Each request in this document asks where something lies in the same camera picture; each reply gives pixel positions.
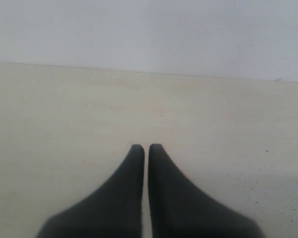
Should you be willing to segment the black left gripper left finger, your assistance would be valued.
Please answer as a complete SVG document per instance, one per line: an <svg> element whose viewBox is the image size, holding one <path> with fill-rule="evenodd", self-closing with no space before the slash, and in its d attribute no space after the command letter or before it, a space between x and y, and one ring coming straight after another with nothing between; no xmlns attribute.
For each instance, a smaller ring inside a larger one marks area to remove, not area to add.
<svg viewBox="0 0 298 238"><path fill-rule="evenodd" d="M112 176L91 195L49 218L39 238L140 238L145 152L131 146Z"/></svg>

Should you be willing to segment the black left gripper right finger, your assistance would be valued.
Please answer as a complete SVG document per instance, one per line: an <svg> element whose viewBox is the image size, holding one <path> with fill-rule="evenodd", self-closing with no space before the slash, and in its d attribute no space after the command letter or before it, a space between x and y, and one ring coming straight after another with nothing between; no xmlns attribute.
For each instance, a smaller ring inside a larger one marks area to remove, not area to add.
<svg viewBox="0 0 298 238"><path fill-rule="evenodd" d="M154 238L261 238L250 218L195 186L161 144L149 147L148 192Z"/></svg>

